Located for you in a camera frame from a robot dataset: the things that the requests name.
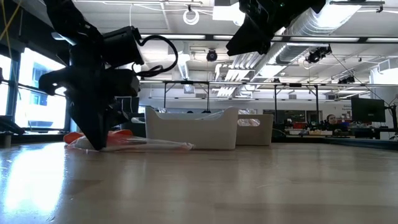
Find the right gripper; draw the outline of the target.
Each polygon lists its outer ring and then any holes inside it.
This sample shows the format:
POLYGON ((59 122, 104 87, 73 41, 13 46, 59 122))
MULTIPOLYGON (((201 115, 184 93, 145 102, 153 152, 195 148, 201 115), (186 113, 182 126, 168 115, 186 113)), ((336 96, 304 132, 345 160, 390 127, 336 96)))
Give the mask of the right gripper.
POLYGON ((268 53, 276 31, 307 9, 319 13, 324 5, 325 0, 239 0, 239 10, 246 17, 226 44, 227 54, 268 53))

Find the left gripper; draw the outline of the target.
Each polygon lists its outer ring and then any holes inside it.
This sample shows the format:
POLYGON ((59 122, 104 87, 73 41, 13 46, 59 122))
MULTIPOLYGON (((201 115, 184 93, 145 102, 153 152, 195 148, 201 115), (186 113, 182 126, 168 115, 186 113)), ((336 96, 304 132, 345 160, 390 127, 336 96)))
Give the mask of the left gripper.
POLYGON ((129 69, 103 69, 68 66, 48 72, 39 78, 39 89, 49 95, 66 88, 65 95, 75 103, 92 103, 107 111, 87 106, 69 106, 68 112, 97 151, 106 147, 110 128, 129 121, 128 115, 110 106, 115 97, 135 97, 139 80, 129 69))

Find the pile of wrapped toothbrushes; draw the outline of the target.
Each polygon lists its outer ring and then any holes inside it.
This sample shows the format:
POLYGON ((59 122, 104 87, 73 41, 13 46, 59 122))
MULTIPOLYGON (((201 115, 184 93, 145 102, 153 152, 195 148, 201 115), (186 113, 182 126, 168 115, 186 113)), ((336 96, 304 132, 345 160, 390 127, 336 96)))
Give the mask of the pile of wrapped toothbrushes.
POLYGON ((386 141, 379 139, 356 139, 356 138, 324 138, 323 142, 328 144, 342 145, 342 146, 366 147, 373 149, 398 151, 397 141, 386 141))

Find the black computer monitor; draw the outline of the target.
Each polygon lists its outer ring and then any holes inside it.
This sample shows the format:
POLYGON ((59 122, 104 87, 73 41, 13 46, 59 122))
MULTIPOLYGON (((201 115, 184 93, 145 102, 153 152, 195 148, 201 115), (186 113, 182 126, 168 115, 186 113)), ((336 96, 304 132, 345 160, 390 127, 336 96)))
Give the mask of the black computer monitor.
POLYGON ((139 111, 139 97, 121 97, 121 109, 125 113, 137 113, 139 111))
POLYGON ((385 122, 385 106, 383 100, 352 98, 352 120, 362 123, 385 122))

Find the grey plastic bin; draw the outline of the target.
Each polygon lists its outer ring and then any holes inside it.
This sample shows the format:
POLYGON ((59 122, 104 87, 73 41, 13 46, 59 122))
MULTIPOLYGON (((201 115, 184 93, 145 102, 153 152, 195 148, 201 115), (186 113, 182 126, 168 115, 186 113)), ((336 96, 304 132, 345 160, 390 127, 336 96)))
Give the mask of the grey plastic bin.
POLYGON ((131 115, 131 131, 135 136, 146 137, 146 122, 144 113, 133 113, 131 115))

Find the black ceiling device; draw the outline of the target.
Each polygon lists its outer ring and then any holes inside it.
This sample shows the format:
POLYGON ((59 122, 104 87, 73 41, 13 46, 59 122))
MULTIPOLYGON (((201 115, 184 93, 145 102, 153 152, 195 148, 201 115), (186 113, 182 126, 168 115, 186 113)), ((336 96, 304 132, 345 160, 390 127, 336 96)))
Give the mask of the black ceiling device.
POLYGON ((306 57, 305 61, 308 63, 318 63, 320 60, 322 60, 331 53, 332 49, 330 45, 327 47, 318 47, 315 50, 309 51, 309 55, 306 57))

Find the translucent cream plastic bin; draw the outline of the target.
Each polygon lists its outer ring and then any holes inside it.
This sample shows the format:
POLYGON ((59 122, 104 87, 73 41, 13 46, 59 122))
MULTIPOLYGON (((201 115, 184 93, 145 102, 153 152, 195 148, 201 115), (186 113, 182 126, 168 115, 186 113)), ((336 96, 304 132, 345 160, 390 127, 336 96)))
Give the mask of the translucent cream plastic bin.
POLYGON ((236 145, 237 146, 270 146, 272 141, 272 128, 274 122, 273 114, 239 114, 239 118, 258 119, 259 126, 237 125, 236 145))

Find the person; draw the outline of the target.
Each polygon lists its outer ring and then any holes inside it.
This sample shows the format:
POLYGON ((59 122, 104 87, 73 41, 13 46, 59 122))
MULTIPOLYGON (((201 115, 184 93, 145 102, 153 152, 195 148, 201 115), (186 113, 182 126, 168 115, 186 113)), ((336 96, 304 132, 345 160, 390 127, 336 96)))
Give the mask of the person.
POLYGON ((336 116, 333 114, 329 114, 326 117, 326 129, 333 132, 345 132, 348 130, 345 124, 338 123, 336 116))

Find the black background rack frame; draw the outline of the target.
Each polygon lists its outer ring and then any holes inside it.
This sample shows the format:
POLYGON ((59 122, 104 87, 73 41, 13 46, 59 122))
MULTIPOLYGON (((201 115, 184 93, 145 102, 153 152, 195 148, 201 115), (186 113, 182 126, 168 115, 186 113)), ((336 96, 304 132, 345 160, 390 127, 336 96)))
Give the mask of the black background rack frame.
POLYGON ((140 88, 151 88, 152 85, 163 86, 163 94, 160 97, 149 95, 149 99, 162 100, 162 107, 167 107, 168 100, 205 100, 206 109, 211 109, 212 101, 221 101, 232 105, 233 101, 266 101, 267 98, 256 98, 254 92, 271 91, 273 92, 274 108, 277 109, 277 102, 280 100, 277 95, 284 90, 301 90, 309 92, 315 96, 315 104, 319 105, 320 91, 331 93, 333 91, 354 91, 356 94, 365 94, 372 92, 376 88, 398 88, 396 84, 366 84, 366 83, 274 83, 274 82, 205 82, 205 81, 176 81, 176 80, 143 80, 140 82, 140 88), (175 86, 199 86, 204 91, 203 96, 167 96, 167 93, 175 86))

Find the white plastic handled bin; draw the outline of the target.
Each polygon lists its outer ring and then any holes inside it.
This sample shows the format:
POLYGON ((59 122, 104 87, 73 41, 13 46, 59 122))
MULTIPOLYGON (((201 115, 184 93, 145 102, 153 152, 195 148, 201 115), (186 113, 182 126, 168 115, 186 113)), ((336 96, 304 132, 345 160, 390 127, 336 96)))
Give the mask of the white plastic handled bin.
POLYGON ((186 142, 196 149, 233 150, 236 147, 238 109, 216 120, 196 120, 202 113, 159 113, 147 107, 146 137, 149 139, 186 142))

